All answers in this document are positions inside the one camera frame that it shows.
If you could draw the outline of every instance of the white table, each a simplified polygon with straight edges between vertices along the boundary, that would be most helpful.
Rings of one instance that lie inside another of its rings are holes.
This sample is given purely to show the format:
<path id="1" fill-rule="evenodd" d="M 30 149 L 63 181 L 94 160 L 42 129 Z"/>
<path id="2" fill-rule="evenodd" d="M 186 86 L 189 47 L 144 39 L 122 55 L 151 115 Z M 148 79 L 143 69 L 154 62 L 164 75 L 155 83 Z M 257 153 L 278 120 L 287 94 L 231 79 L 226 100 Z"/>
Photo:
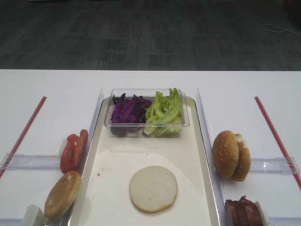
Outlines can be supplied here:
<path id="1" fill-rule="evenodd" d="M 17 153 L 58 154 L 62 138 L 89 129 L 101 87 L 105 97 L 115 88 L 177 87 L 194 99 L 199 89 L 214 136 L 230 129 L 243 134 L 253 158 L 282 157 L 254 100 L 259 96 L 289 154 L 301 166 L 301 72 L 0 70 L 0 158 L 11 151 L 43 96 L 47 100 Z M 61 175 L 53 171 L 6 171 L 0 190 L 14 196 L 15 201 L 0 195 L 0 203 L 6 203 L 5 208 L 0 205 L 0 218 L 22 218 L 28 202 L 43 209 Z M 37 185 L 37 177 L 49 180 Z M 28 183 L 19 183 L 19 178 Z M 295 191 L 297 184 L 292 181 L 289 186 Z M 295 200 L 301 201 L 301 193 L 297 195 Z M 293 198 L 284 204 L 299 207 Z"/>

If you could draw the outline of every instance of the gray carpet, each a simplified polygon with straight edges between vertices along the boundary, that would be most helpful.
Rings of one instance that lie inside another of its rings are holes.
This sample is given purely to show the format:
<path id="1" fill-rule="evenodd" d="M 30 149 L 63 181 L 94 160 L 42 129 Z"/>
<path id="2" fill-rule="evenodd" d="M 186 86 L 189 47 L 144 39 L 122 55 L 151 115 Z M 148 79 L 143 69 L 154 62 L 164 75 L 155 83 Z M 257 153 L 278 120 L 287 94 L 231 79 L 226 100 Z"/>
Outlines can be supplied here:
<path id="1" fill-rule="evenodd" d="M 301 71 L 275 0 L 0 0 L 0 69 Z"/>

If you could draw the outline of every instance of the white tray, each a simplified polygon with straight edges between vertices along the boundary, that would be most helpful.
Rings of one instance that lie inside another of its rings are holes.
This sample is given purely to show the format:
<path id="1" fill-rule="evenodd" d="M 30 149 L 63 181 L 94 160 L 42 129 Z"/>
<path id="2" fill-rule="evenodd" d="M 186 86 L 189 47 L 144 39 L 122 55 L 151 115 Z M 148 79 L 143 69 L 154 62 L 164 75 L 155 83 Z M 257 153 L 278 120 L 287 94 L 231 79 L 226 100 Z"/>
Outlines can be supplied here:
<path id="1" fill-rule="evenodd" d="M 103 127 L 108 98 L 104 99 L 73 205 L 71 226 L 183 226 L 219 225 L 197 108 L 187 97 L 190 126 L 181 137 L 109 137 Z M 129 181 L 139 169 L 161 165 L 178 182 L 174 205 L 146 214 L 131 203 Z"/>

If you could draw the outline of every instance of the tomato slice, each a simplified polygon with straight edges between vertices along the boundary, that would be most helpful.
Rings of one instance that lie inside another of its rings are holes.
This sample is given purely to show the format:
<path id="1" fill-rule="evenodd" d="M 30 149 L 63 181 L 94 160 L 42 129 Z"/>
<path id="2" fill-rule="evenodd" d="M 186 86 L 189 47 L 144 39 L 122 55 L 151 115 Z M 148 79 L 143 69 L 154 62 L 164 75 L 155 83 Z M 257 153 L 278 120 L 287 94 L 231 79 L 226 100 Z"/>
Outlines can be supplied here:
<path id="1" fill-rule="evenodd" d="M 67 145 L 61 156 L 60 168 L 63 174 L 77 170 L 84 148 L 87 145 L 88 131 L 83 129 L 80 136 L 71 134 L 67 137 Z"/>

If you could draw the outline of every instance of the cable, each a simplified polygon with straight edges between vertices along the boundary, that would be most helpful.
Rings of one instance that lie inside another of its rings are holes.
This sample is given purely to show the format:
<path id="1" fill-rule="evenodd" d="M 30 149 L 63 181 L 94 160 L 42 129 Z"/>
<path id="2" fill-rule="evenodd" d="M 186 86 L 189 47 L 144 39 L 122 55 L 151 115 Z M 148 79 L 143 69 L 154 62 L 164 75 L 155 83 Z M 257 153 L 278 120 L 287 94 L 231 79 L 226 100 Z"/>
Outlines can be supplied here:
<path id="1" fill-rule="evenodd" d="M 264 27 L 267 26 L 274 26 L 270 29 L 266 29 L 264 28 L 265 31 L 267 32 L 272 32 L 272 33 L 284 33 L 284 32 L 289 32 L 289 33 L 293 33 L 294 35 L 296 35 L 298 38 L 301 38 L 301 34 L 297 34 L 296 32 L 294 32 L 293 30 L 287 28 L 285 25 L 283 24 L 264 24 Z"/>

